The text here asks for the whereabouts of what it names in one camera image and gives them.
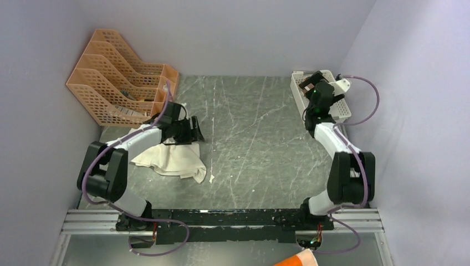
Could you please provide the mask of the white plastic basket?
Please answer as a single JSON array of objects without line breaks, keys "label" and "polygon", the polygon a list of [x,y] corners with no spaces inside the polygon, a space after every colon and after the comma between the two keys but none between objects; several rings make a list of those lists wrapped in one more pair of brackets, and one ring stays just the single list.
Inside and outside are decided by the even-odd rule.
[{"label": "white plastic basket", "polygon": [[[335,76],[330,70],[320,70],[320,72],[327,82],[336,81]],[[304,82],[305,79],[309,78],[314,73],[314,71],[293,71],[291,74],[290,89],[293,93],[293,97],[301,118],[303,118],[303,112],[304,109],[308,106],[309,100],[304,96],[304,93],[299,87],[299,84]],[[351,111],[346,103],[346,100],[343,98],[331,106],[329,114],[336,122],[344,122],[351,116]]]}]

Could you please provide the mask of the white towel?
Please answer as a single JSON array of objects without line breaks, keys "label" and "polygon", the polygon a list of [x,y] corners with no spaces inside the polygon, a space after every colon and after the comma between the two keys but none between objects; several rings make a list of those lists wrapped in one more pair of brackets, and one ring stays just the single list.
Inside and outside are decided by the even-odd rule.
[{"label": "white towel", "polygon": [[150,167],[161,176],[193,178],[202,183],[207,167],[200,158],[200,145],[159,144],[137,155],[131,162],[136,166]]}]

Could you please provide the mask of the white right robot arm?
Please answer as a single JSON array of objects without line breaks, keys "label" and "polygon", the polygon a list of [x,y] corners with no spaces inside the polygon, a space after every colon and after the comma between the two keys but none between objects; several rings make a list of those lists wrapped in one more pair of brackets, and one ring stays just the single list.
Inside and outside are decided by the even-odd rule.
[{"label": "white right robot arm", "polygon": [[300,207],[299,223],[305,229],[325,225],[334,211],[364,207],[375,197],[375,155],[352,144],[340,130],[343,123],[333,117],[332,108],[349,88],[348,76],[333,77],[328,70],[316,71],[297,84],[307,101],[301,113],[305,129],[332,159],[326,188]]}]

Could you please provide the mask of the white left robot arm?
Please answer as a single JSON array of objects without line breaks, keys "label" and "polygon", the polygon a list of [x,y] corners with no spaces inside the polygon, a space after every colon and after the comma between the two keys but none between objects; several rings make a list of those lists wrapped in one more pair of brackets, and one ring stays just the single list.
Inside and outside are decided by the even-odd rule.
[{"label": "white left robot arm", "polygon": [[91,204],[109,204],[119,211],[117,231],[144,231],[182,224],[172,218],[155,218],[152,204],[127,186],[132,159],[151,147],[171,140],[169,146],[203,142],[196,116],[180,117],[181,104],[165,102],[162,111],[146,119],[133,132],[110,142],[95,141],[86,151],[77,187]]}]

